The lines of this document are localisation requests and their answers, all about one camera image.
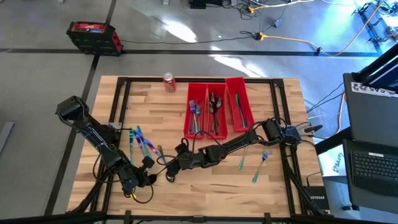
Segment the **fork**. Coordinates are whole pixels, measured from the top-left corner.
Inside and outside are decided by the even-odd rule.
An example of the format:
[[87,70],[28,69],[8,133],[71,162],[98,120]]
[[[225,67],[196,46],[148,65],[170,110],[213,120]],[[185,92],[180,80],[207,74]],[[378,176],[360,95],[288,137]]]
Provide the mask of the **fork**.
[[262,158],[261,158],[262,161],[261,161],[261,163],[260,163],[260,166],[259,166],[259,168],[257,169],[257,172],[256,172],[256,174],[254,174],[254,177],[253,177],[253,179],[252,179],[252,182],[253,182],[253,183],[256,183],[256,182],[257,182],[257,178],[259,177],[262,164],[264,163],[264,161],[266,161],[266,160],[268,159],[268,155],[269,155],[269,151],[268,151],[268,150],[265,150],[264,153],[262,154]]
[[198,116],[198,119],[199,119],[199,123],[197,123],[197,133],[200,132],[200,114],[201,114],[200,104],[198,103],[197,104],[197,116]]
[[191,111],[191,113],[193,115],[193,122],[194,122],[196,130],[198,132],[197,117],[195,116],[195,114],[197,113],[197,106],[196,106],[196,104],[195,104],[195,102],[193,100],[189,101],[189,108],[190,108],[190,111]]

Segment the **soda can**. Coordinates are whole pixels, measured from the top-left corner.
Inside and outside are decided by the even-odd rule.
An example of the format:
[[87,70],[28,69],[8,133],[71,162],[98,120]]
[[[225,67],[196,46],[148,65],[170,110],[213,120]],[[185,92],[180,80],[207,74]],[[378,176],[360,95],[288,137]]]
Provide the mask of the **soda can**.
[[163,75],[163,83],[164,83],[164,88],[166,89],[166,92],[168,93],[173,93],[176,90],[176,84],[175,84],[175,78],[174,75],[171,74],[170,72],[167,72],[166,74]]

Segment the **wooden table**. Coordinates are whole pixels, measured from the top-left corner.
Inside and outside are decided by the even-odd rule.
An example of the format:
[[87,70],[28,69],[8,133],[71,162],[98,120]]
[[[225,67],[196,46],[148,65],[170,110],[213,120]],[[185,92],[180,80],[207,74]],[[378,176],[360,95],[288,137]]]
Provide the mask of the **wooden table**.
[[[99,84],[92,115],[100,123],[107,123],[118,77],[104,76]],[[293,124],[307,121],[300,83],[297,78],[285,78],[285,91]],[[139,125],[144,137],[155,146],[162,145],[165,154],[176,155],[175,146],[183,137],[183,125],[186,108],[187,83],[178,83],[175,93],[166,93],[162,82],[133,82],[130,88],[129,101],[124,120],[124,128],[136,128]],[[247,83],[246,89],[255,121],[274,116],[269,85]],[[124,90],[121,90],[119,108]],[[277,91],[279,111],[283,112],[280,94]],[[233,133],[229,110],[227,110],[228,139],[241,133]],[[258,134],[265,137],[263,131]],[[195,148],[214,144],[210,140],[196,141]],[[120,148],[129,157],[129,131],[123,131]],[[248,148],[243,170],[238,169],[243,150],[230,154],[217,166],[193,170],[181,170],[174,183],[166,181],[160,174],[154,184],[154,198],[141,205],[131,198],[123,196],[120,183],[113,184],[109,203],[109,214],[124,214],[132,210],[134,215],[203,215],[217,217],[263,217],[269,212],[272,217],[289,217],[289,208],[284,183],[284,175],[279,146],[268,147],[270,156],[264,164],[256,184],[252,178],[261,162],[264,146],[253,145]],[[317,154],[311,144],[298,146],[298,162],[302,180],[309,174],[320,171]],[[73,184],[68,209],[75,208],[94,185],[91,170],[98,152],[86,142]],[[141,165],[143,156],[136,142],[133,149],[133,160],[136,166]],[[156,164],[149,169],[155,174],[163,168]],[[320,174],[310,177],[311,185],[322,185]],[[299,213],[299,199],[292,184],[296,212]],[[139,200],[150,197],[150,188],[138,188]]]

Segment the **red utensil organizer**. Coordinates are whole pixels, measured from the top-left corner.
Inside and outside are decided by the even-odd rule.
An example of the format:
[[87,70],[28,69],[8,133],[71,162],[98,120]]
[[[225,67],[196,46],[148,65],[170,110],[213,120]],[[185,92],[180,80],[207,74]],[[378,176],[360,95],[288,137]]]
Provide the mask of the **red utensil organizer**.
[[215,131],[210,131],[211,125],[213,124],[213,114],[210,113],[210,108],[207,111],[207,116],[208,116],[208,121],[207,121],[207,132],[210,133],[215,139],[226,139],[227,134],[228,134],[228,129],[226,125],[226,85],[224,83],[219,83],[219,84],[208,84],[207,85],[207,95],[208,95],[208,104],[210,106],[210,98],[211,98],[211,93],[215,94],[216,102],[217,99],[220,97],[221,98],[221,107],[218,108],[217,113],[216,113],[216,118],[218,121],[218,131],[219,134],[216,135]]
[[[205,115],[207,113],[208,107],[208,96],[207,96],[207,84],[204,83],[189,83],[188,84],[188,97],[187,97],[187,110],[185,113],[185,123],[184,123],[184,136],[186,138],[194,137],[196,129],[194,126],[193,134],[190,133],[191,123],[193,121],[193,113],[190,110],[189,101],[193,100],[195,103],[200,105],[200,116],[197,116],[197,122],[201,130],[205,127]],[[203,139],[203,134],[197,134],[196,139]]]
[[[234,132],[245,132],[254,124],[254,118],[253,114],[251,113],[244,79],[242,77],[226,78],[225,83],[228,88],[229,110],[231,112],[233,130]],[[236,103],[235,94],[239,95],[243,116],[246,121],[246,128],[243,126],[241,112],[239,110],[238,104]]]

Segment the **concrete floor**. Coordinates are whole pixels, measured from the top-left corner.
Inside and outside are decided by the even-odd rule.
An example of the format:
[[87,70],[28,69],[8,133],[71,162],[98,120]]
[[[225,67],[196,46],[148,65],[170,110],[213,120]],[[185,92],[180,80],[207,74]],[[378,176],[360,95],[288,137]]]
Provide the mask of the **concrete floor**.
[[[6,0],[0,4],[0,49],[74,49],[65,34],[71,21],[106,20],[111,1]],[[277,19],[282,8],[263,9],[263,29]],[[353,6],[326,4],[321,1],[288,6],[284,23],[270,28],[267,35],[281,35],[310,40],[329,52],[338,52],[363,25]],[[258,32],[260,17],[250,21],[239,18],[234,9],[192,10],[187,1],[117,0],[111,24],[121,39],[146,42],[194,42],[233,38],[239,31]],[[364,31],[348,52],[374,53],[369,35]],[[387,49],[391,43],[382,45]],[[124,49],[179,50],[266,50],[312,52],[303,43],[252,39],[195,45],[147,45],[124,43]],[[222,77],[298,77],[307,108],[322,99],[342,82],[345,72],[357,72],[374,57],[304,57],[247,55],[137,55],[100,57],[88,95],[92,107],[102,75],[163,75]],[[0,154],[0,218],[29,217],[44,213],[62,158],[69,129],[54,115],[56,105],[71,95],[81,95],[93,56],[81,54],[11,54],[0,51],[0,126],[16,123]],[[339,100],[331,101],[308,117],[313,124],[323,124],[319,137],[337,129]],[[342,127],[349,125],[346,108]],[[55,213],[67,207],[83,140],[77,137],[59,193]],[[343,213],[349,203],[346,186],[325,183],[332,212],[338,217],[396,222],[398,216],[367,210],[358,214]]]

